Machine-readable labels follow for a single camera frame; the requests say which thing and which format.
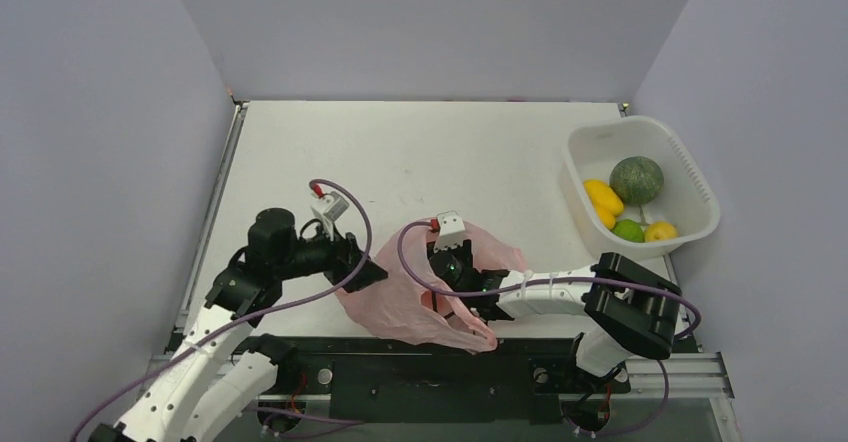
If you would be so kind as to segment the pink plastic bag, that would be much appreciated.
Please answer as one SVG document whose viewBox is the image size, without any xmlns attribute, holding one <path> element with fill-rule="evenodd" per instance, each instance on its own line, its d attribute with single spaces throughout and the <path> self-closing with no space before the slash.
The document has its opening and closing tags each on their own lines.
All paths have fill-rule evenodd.
<svg viewBox="0 0 848 442">
<path fill-rule="evenodd" d="M 373 258 L 388 277 L 351 293 L 340 289 L 335 297 L 351 320 L 378 338 L 412 345 L 431 343 L 470 353 L 495 350 L 495 333 L 472 314 L 463 299 L 434 294 L 403 269 L 398 246 L 418 277 L 447 290 L 449 286 L 429 266 L 426 245 L 435 238 L 421 226 L 410 229 L 405 236 L 393 234 Z"/>
</svg>

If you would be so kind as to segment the yellow fake mango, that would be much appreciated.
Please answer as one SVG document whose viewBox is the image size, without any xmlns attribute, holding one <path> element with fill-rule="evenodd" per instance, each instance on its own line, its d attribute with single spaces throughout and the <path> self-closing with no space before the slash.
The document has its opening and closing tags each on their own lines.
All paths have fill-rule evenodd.
<svg viewBox="0 0 848 442">
<path fill-rule="evenodd" d="M 583 187 L 594 206 L 606 210 L 614 217 L 618 217 L 624 212 L 623 201 L 605 182 L 598 179 L 587 179 L 583 182 Z"/>
</svg>

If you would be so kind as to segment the green fake guava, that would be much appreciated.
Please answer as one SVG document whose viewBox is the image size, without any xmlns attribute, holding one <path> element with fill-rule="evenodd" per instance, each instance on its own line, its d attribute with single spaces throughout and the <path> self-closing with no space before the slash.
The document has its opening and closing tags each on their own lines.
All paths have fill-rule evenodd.
<svg viewBox="0 0 848 442">
<path fill-rule="evenodd" d="M 631 219 L 617 220 L 611 232 L 628 242 L 643 243 L 645 241 L 644 229 L 638 222 Z"/>
</svg>

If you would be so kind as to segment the yellow fake pear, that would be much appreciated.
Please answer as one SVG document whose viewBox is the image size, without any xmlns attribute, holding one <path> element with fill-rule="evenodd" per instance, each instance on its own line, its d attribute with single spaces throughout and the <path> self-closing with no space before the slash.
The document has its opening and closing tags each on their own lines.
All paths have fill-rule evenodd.
<svg viewBox="0 0 848 442">
<path fill-rule="evenodd" d="M 646 243 L 661 242 L 675 239 L 679 236 L 677 228 L 670 222 L 658 221 L 650 224 L 644 230 L 644 241 Z"/>
</svg>

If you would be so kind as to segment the yellow fake lemon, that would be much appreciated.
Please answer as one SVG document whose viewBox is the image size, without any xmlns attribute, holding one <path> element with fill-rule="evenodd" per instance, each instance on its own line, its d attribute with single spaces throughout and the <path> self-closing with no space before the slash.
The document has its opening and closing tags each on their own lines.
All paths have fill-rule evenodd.
<svg viewBox="0 0 848 442">
<path fill-rule="evenodd" d="M 594 205 L 593 206 L 596 215 L 598 216 L 599 221 L 602 225 L 609 231 L 612 231 L 617 223 L 616 216 L 610 212 L 609 210 Z"/>
</svg>

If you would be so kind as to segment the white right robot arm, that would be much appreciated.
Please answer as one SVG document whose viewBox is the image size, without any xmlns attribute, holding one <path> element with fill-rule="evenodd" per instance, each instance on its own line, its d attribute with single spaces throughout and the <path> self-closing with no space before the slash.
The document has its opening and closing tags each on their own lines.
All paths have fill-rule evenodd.
<svg viewBox="0 0 848 442">
<path fill-rule="evenodd" d="M 472 244 L 426 246 L 430 269 L 486 322 L 541 315 L 585 315 L 595 328 L 578 336 L 564 362 L 566 380 L 588 389 L 625 360 L 666 360 L 677 333 L 679 290 L 638 263 L 606 252 L 567 272 L 528 274 L 474 267 Z"/>
</svg>

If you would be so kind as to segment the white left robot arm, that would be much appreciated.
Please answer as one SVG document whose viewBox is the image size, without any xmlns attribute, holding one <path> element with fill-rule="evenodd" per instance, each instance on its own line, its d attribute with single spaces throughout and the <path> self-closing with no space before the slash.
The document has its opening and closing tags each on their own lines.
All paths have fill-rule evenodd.
<svg viewBox="0 0 848 442">
<path fill-rule="evenodd" d="M 304 306 L 345 289 L 375 283 L 387 273 L 369 256 L 373 225 L 363 208 L 365 245 L 341 234 L 336 209 L 318 211 L 322 227 L 300 236 L 294 215 L 282 208 L 261 211 L 247 243 L 216 276 L 193 325 L 172 357 L 129 383 L 119 396 L 146 384 L 134 405 L 111 424 L 101 423 L 91 441 L 200 441 L 227 425 L 262 392 L 285 392 L 298 378 L 291 346 L 276 336 L 253 339 L 229 372 L 232 389 L 214 378 L 238 346 L 268 315 Z"/>
</svg>

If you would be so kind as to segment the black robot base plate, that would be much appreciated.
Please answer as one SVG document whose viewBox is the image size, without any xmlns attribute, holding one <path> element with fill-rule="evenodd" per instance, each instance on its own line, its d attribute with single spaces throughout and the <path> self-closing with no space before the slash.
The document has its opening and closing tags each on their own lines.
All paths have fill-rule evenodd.
<svg viewBox="0 0 848 442">
<path fill-rule="evenodd" d="M 631 390 L 623 372 L 609 380 L 578 373 L 571 339 L 508 338 L 472 355 L 439 345 L 377 338 L 285 337 L 291 350 L 263 405 L 328 405 L 335 419 L 366 423 L 558 424 L 570 406 L 601 407 Z"/>
</svg>

